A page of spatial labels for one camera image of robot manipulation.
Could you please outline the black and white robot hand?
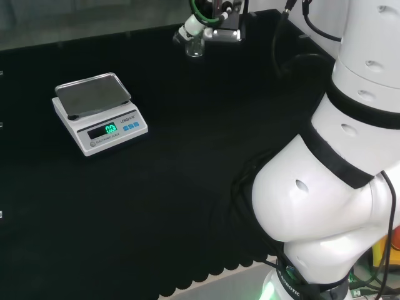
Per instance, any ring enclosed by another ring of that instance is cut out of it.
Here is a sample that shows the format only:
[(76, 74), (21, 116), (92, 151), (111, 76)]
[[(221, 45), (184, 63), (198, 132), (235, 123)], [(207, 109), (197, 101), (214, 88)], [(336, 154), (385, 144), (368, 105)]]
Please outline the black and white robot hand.
[(192, 14), (186, 22), (175, 32), (173, 41), (178, 44), (184, 44), (193, 40), (196, 36), (202, 33), (206, 28), (204, 24), (198, 21)]

